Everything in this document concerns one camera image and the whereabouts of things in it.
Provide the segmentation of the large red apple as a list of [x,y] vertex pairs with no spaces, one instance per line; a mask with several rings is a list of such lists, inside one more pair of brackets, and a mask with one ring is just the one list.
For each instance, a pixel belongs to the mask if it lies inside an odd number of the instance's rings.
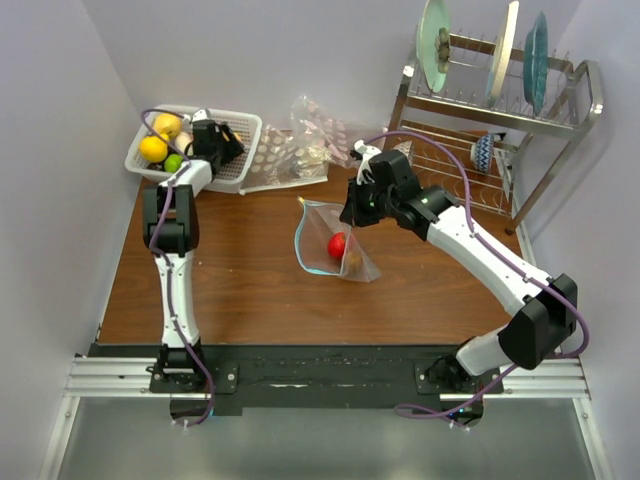
[[341,261],[346,251],[346,235],[339,232],[331,236],[327,244],[327,252],[329,256],[335,260]]

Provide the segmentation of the brown kiwi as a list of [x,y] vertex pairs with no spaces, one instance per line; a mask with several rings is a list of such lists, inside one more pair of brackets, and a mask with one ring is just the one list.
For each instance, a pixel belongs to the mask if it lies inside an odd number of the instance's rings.
[[363,268],[363,256],[359,250],[350,250],[345,253],[344,265],[349,275],[358,274]]

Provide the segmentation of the blue zip top bag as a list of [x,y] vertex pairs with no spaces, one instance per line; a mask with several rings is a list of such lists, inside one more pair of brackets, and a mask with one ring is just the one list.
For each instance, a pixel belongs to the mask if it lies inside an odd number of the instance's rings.
[[342,207],[298,198],[302,216],[294,235],[294,251],[307,273],[370,283],[380,277],[378,267],[356,239],[354,228],[341,222]]

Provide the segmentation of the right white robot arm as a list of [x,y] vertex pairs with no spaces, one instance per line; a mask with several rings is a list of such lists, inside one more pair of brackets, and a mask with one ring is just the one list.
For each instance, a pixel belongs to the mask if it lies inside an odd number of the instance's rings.
[[351,155],[357,174],[348,182],[341,222],[366,227],[394,219],[461,264],[511,317],[436,360],[426,371],[430,382],[466,393],[498,367],[533,370],[575,331],[577,285],[570,277],[550,277],[484,230],[450,192],[422,186],[404,153],[358,142]]

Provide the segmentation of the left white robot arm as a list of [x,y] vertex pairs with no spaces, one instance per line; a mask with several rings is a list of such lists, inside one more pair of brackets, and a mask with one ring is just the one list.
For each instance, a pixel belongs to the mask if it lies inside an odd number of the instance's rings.
[[205,108],[183,118],[191,125],[193,140],[180,152],[177,171],[143,191],[143,239],[162,290],[163,334],[152,374],[196,392],[214,384],[205,366],[192,295],[191,270],[199,244],[195,198],[222,167],[244,153],[244,146],[227,123],[211,118]]

